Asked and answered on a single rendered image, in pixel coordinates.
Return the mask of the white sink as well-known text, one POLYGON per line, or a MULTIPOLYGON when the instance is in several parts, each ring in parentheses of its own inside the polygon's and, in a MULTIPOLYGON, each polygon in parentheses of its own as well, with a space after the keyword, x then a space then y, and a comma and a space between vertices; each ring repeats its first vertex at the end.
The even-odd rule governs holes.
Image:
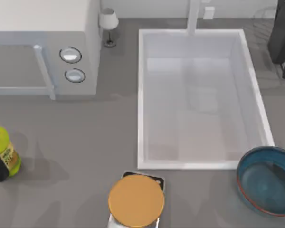
POLYGON ((234 170, 274 139, 242 29, 138 33, 140 170, 234 170))

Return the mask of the black and white scale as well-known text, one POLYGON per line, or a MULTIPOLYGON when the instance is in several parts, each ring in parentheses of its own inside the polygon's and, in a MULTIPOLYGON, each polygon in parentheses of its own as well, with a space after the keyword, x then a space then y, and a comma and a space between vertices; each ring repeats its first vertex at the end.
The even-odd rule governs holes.
POLYGON ((156 181, 160 185, 160 188, 163 190, 163 192, 165 192, 165 179, 163 177, 145 174, 145 173, 141 173, 141 172, 125 171, 122 175, 122 178, 127 177, 127 176, 131 176, 131 175, 147 176, 147 177, 153 179, 154 181, 156 181))

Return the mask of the small microwave knob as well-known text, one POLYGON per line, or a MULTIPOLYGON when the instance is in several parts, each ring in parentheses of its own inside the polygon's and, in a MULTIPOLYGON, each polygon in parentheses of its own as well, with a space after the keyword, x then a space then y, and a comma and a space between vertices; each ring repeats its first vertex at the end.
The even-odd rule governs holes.
POLYGON ((81 83, 86 79, 85 73, 77 68, 65 71, 64 76, 71 83, 81 83))

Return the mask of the white jar with orange lid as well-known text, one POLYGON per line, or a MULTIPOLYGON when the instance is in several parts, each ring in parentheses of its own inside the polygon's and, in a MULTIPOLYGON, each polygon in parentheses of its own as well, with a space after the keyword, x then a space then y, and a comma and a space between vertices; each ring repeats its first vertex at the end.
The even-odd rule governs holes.
POLYGON ((118 180, 108 195, 113 218, 128 228, 146 228, 163 213, 165 193, 151 177, 135 174, 118 180))

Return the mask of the large microwave knob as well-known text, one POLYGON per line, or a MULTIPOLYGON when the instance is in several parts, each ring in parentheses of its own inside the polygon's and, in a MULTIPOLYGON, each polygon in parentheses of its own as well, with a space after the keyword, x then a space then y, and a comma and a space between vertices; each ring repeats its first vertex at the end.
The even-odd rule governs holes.
POLYGON ((77 63, 81 60, 82 54, 75 47, 67 47, 59 51, 60 58, 70 64, 77 63))

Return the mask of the white table lamp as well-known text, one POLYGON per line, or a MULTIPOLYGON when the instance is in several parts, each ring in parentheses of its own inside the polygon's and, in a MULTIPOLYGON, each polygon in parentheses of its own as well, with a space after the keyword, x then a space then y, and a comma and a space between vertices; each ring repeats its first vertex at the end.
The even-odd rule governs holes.
POLYGON ((113 48, 116 46, 115 41, 112 38, 112 31, 118 27, 119 19, 114 9, 105 8, 102 9, 100 15, 100 27, 107 31, 108 37, 104 42, 104 46, 107 48, 113 48))

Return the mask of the white tall tap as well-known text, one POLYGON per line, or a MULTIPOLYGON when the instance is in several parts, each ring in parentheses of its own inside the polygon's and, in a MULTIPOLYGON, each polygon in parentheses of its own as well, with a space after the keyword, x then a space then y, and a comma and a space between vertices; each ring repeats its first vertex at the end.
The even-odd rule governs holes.
POLYGON ((201 0, 190 0, 187 21, 187 33, 189 36, 193 36, 195 34, 200 3, 201 0))

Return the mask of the pale microwave oven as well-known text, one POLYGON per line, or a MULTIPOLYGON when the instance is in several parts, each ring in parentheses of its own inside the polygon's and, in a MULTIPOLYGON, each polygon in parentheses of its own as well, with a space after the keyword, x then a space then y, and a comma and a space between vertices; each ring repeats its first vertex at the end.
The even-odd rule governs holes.
POLYGON ((59 96, 94 96, 100 63, 101 0, 0 0, 0 95, 47 95, 34 45, 43 49, 49 75, 59 96), (78 49, 82 58, 70 64, 59 51, 78 49), (81 83, 65 71, 80 69, 81 83))

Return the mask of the green bottle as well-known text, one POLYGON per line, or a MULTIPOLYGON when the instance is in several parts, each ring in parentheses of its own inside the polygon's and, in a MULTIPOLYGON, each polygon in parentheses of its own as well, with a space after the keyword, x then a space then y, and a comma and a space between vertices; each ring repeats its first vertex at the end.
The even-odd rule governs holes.
POLYGON ((9 177, 18 173, 21 158, 16 152, 7 130, 2 126, 0 126, 0 158, 9 171, 9 177))

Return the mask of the blue bowl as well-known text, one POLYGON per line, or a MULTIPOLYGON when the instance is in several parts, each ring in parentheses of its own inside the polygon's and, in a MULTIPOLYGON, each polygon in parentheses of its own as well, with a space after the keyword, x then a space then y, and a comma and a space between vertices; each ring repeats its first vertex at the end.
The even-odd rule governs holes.
POLYGON ((253 211, 285 217, 285 149, 259 146, 249 150, 237 165, 237 189, 253 211))

